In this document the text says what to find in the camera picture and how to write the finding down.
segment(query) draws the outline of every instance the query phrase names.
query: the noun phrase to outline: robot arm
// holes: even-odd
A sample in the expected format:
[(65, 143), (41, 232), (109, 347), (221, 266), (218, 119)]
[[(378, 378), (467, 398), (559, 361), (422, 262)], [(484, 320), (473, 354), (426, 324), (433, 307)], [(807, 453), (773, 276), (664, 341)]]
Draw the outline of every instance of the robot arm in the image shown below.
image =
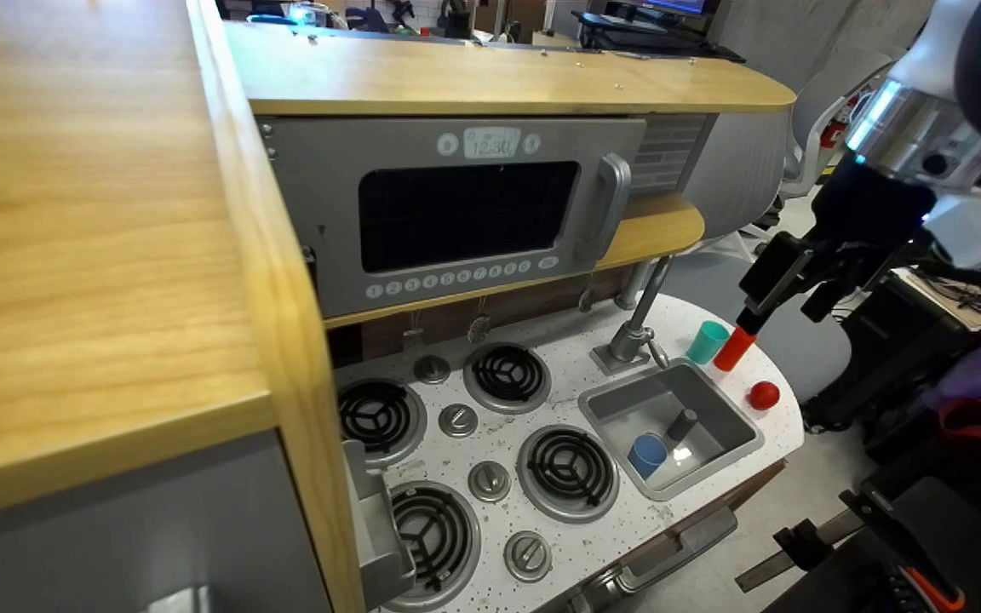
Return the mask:
[(732, 368), (794, 293), (804, 313), (869, 286), (903, 252), (933, 242), (981, 269), (981, 0), (937, 0), (920, 41), (855, 116), (845, 160), (814, 198), (804, 238), (777, 235), (746, 272), (746, 310), (719, 368)]

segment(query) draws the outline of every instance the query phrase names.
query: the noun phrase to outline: microwave window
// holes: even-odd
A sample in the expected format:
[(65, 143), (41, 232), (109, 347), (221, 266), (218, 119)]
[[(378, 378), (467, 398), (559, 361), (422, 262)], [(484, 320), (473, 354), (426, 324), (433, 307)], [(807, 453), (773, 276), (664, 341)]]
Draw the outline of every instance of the microwave window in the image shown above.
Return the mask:
[(579, 163), (375, 170), (358, 187), (361, 266), (392, 272), (548, 249)]

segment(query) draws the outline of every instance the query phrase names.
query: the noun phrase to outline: floor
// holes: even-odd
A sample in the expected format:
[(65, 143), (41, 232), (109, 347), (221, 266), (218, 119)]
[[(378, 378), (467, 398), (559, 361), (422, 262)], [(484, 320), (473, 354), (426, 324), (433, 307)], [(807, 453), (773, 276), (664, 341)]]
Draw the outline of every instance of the floor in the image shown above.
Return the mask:
[[(811, 201), (787, 201), (780, 228), (804, 235), (811, 228)], [(749, 259), (756, 238), (722, 238), (709, 249), (739, 252)], [(797, 569), (760, 586), (756, 593), (739, 593), (736, 576), (773, 555), (773, 531), (790, 528), (804, 518), (828, 521), (841, 511), (838, 494), (852, 487), (872, 463), (862, 456), (858, 433), (824, 433), (807, 436), (804, 446), (787, 460), (787, 470), (770, 480), (753, 501), (746, 501), (736, 518), (739, 528), (715, 548), (698, 555), (691, 565), (678, 569), (637, 603), (617, 613), (756, 613), (773, 603), (783, 589), (797, 582)]]

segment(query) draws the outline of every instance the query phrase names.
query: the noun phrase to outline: toy kitchen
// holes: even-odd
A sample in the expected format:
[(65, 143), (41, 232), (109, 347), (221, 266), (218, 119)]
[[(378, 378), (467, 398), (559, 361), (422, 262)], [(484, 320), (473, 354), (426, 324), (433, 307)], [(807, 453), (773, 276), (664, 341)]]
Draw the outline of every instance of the toy kitchen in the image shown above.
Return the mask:
[[(364, 603), (600, 610), (736, 528), (800, 446), (753, 347), (688, 361), (661, 296), (719, 112), (794, 95), (726, 61), (225, 27), (313, 272)], [(749, 402), (770, 381), (777, 402)]]

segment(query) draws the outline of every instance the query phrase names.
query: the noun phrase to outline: green object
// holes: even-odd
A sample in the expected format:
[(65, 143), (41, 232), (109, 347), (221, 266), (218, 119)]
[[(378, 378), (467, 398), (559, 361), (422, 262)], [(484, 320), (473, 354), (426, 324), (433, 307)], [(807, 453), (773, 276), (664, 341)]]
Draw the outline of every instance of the green object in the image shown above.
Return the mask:
[(726, 324), (702, 320), (702, 327), (698, 327), (698, 334), (695, 334), (695, 341), (688, 347), (688, 361), (709, 364), (722, 351), (726, 341), (729, 341), (729, 327)]

